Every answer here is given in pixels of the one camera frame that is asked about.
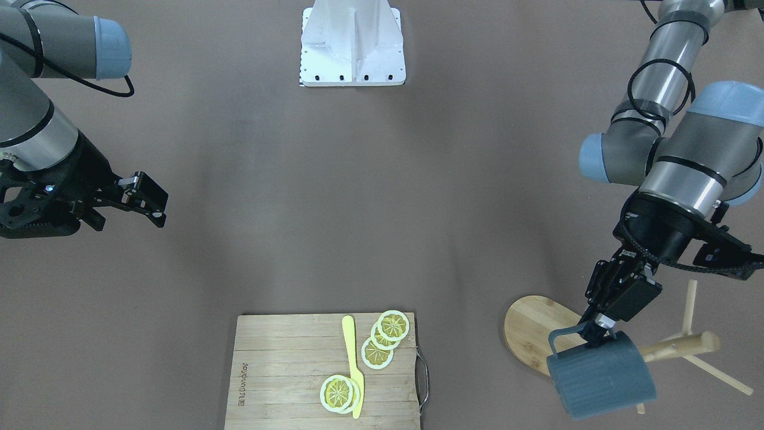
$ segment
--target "white metal bracket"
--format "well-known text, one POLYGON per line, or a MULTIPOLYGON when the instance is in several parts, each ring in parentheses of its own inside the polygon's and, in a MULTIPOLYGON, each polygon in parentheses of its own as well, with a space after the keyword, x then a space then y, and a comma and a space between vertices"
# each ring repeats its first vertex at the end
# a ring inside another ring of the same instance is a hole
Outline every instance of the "white metal bracket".
POLYGON ((387 0, 316 0, 303 12, 302 43, 300 85, 406 82, 400 11, 387 0))

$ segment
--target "citrus slice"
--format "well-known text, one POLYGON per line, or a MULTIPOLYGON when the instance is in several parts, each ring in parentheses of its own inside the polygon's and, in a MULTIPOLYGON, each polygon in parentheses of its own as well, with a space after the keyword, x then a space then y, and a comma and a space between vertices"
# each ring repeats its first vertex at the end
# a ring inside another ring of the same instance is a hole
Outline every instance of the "citrus slice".
POLYGON ((353 400, 353 382, 343 375, 332 375, 321 385, 321 404, 330 412, 348 408, 353 400))
POLYGON ((373 343, 377 348, 381 350, 394 350, 395 348, 400 345, 400 340, 397 342, 393 342, 390 340, 385 339, 382 337, 382 333, 379 331, 379 324, 374 323, 373 326, 371 326, 371 343, 373 343))
POLYGON ((358 386, 354 380, 350 380, 350 384, 353 386, 353 401, 350 402, 350 406, 348 406, 348 408, 337 412, 338 414, 344 415, 353 412, 353 409, 358 406, 358 402, 361 401, 361 387, 358 386))
POLYGON ((371 337, 364 342, 364 346, 361 347, 361 350, 364 352, 362 356, 364 363, 366 363, 370 369, 384 369, 393 359, 393 350, 379 349, 377 345, 371 343, 371 337))
POLYGON ((409 318, 401 311, 386 311, 377 320, 380 336, 390 342, 402 340, 409 333, 409 318))

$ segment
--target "blue joint cap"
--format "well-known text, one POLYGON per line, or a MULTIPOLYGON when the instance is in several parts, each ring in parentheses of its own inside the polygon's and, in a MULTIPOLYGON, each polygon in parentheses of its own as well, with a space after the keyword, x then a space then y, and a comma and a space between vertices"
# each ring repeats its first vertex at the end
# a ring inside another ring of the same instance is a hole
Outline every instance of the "blue joint cap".
POLYGON ((602 133, 589 135, 584 139, 578 153, 578 169, 585 177, 595 181, 610 183, 602 157, 602 133))
POLYGON ((115 79, 128 74, 133 60, 130 39, 122 26, 110 19, 95 22, 95 78, 115 79))
POLYGON ((762 176, 764 175, 764 167, 762 167, 762 170, 759 172, 759 180, 756 181, 756 183, 751 187, 750 190, 746 191, 745 194, 743 194, 740 197, 735 197, 732 200, 727 200, 727 204, 730 206, 738 206, 741 204, 746 203, 748 200, 751 200, 753 196, 756 195, 756 193, 759 192, 759 189, 762 187, 762 176))
POLYGON ((731 80, 707 86, 688 112, 764 127, 764 90, 731 80))

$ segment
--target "yellow knife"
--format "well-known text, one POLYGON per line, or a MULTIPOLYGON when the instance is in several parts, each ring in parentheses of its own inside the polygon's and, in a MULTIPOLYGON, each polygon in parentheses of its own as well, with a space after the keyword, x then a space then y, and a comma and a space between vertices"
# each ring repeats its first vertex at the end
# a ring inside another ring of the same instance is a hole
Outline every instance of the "yellow knife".
POLYGON ((353 409, 353 419, 361 416, 361 407, 364 405, 364 374, 358 370, 358 359, 355 356, 355 319, 352 315, 342 317, 342 335, 345 337, 345 349, 348 350, 350 362, 350 379, 361 387, 361 398, 358 405, 353 409))

